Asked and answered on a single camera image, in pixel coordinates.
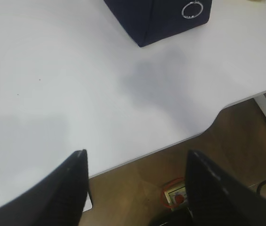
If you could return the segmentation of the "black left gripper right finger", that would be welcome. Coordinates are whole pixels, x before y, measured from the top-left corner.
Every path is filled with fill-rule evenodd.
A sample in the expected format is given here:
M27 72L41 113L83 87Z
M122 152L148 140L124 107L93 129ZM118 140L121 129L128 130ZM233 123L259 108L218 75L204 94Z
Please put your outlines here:
M185 185L195 226L266 226L266 199L200 151L188 152Z

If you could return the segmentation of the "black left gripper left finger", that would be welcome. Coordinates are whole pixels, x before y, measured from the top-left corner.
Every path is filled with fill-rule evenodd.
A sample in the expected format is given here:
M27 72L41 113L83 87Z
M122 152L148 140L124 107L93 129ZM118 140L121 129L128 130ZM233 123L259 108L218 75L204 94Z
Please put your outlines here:
M34 187L0 207L0 226L77 226L88 191L87 151L75 151Z

